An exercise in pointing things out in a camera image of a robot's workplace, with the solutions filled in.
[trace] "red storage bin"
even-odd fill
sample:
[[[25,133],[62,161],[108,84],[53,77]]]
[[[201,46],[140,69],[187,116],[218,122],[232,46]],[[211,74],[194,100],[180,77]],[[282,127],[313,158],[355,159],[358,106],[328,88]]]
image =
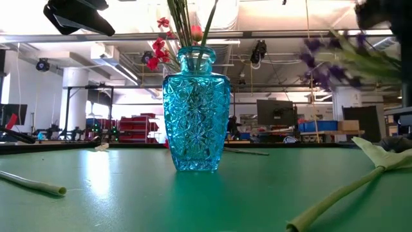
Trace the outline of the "red storage bin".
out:
[[[133,125],[121,125],[120,131],[133,130]]]
[[[146,130],[146,125],[145,124],[139,124],[139,125],[134,125],[133,126],[134,130]]]
[[[145,122],[148,121],[149,119],[147,117],[134,117],[133,122]]]
[[[159,126],[155,122],[150,122],[149,130],[150,131],[157,131],[157,130],[159,130]]]
[[[148,138],[147,143],[159,143],[155,138]]]
[[[145,139],[146,137],[147,137],[147,135],[145,135],[145,134],[133,135],[133,139]]]
[[[148,116],[150,119],[153,119],[156,117],[154,113],[141,113],[141,116]]]
[[[127,139],[132,139],[132,136],[131,135],[121,135],[121,136],[119,136],[120,141],[127,140]]]
[[[120,122],[133,122],[133,118],[122,117]]]

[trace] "white wall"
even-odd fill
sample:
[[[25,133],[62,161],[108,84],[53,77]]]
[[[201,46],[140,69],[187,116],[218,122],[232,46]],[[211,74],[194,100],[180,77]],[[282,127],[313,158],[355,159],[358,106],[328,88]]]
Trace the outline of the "white wall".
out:
[[[18,126],[21,132],[30,132],[32,126],[31,113],[36,108],[37,93],[37,116],[35,127],[46,129],[50,127],[52,118],[59,123],[60,104],[62,95],[62,77],[52,72],[39,72],[35,66],[19,59],[17,65],[17,53],[6,52],[5,72],[10,75],[10,89],[8,101],[4,104],[19,104],[19,81],[20,74],[21,104],[27,104],[27,113],[24,126]]]

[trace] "red flower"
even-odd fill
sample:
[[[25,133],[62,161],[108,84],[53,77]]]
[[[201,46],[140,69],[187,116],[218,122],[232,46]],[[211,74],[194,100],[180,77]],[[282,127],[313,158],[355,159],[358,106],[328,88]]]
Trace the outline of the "red flower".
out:
[[[200,26],[192,26],[192,39],[196,42],[201,41],[203,38],[203,32]]]
[[[150,58],[149,62],[147,62],[147,67],[153,71],[157,69],[158,64],[159,64],[159,58],[153,57],[153,58]]]
[[[163,18],[157,20],[157,23],[159,24],[158,27],[160,28],[161,26],[169,27],[170,22],[165,17],[163,17]]]
[[[168,38],[174,39],[174,35],[172,32],[167,32],[166,35]]]
[[[152,47],[154,50],[160,50],[165,46],[165,41],[162,38],[157,38],[157,40],[153,43]]]
[[[162,61],[165,62],[165,63],[170,61],[169,52],[167,50],[165,51],[165,55],[162,57]]]
[[[170,61],[170,59],[169,59],[169,52],[168,52],[167,50],[165,50],[165,52],[162,52],[162,51],[160,51],[160,50],[157,50],[157,51],[156,51],[156,56],[157,56],[157,58],[162,59],[162,62],[167,63],[167,62]]]

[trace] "camera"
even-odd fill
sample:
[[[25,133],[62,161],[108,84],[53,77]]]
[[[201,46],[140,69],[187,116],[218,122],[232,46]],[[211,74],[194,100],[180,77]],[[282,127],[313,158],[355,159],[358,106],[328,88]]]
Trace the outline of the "camera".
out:
[[[47,62],[47,58],[40,58],[39,62],[37,62],[36,64],[36,69],[37,71],[40,72],[47,72],[48,70],[50,70],[50,63]]]

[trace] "vase neck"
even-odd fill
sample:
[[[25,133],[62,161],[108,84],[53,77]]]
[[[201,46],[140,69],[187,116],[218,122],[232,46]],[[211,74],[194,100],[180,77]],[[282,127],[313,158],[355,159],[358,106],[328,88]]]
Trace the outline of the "vase neck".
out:
[[[204,75],[212,72],[216,55],[211,48],[190,46],[179,50],[178,60],[182,73]]]

